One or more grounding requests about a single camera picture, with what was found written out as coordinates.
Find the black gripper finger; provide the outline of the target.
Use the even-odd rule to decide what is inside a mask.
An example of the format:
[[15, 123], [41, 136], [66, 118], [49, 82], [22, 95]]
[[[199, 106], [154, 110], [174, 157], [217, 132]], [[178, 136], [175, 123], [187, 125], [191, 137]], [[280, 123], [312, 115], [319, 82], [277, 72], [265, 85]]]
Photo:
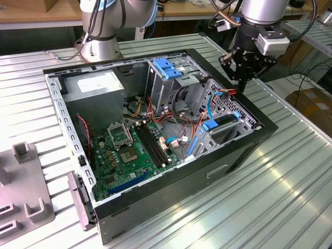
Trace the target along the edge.
[[272, 56], [265, 56], [260, 51], [248, 51], [242, 52], [242, 64], [241, 64], [241, 93], [244, 92], [246, 84], [253, 78], [258, 78], [274, 65], [276, 65], [277, 59]]
[[226, 55], [220, 56], [218, 61], [229, 79], [237, 81], [236, 92], [242, 92], [242, 71], [239, 64], [240, 51], [238, 48], [232, 49]]

